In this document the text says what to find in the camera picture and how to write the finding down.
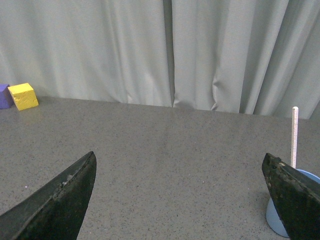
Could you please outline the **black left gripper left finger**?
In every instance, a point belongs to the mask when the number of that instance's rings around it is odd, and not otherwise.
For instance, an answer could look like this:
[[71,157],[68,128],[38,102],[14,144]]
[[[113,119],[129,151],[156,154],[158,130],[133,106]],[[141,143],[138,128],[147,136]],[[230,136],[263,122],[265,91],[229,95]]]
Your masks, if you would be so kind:
[[0,216],[2,240],[75,240],[93,192],[97,159],[90,151]]

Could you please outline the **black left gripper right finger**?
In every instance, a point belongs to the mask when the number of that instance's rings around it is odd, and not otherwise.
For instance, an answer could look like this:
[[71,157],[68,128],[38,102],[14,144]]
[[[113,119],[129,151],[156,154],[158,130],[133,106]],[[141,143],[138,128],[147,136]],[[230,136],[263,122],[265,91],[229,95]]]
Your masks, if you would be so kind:
[[320,184],[267,153],[262,172],[275,211],[291,240],[320,238]]

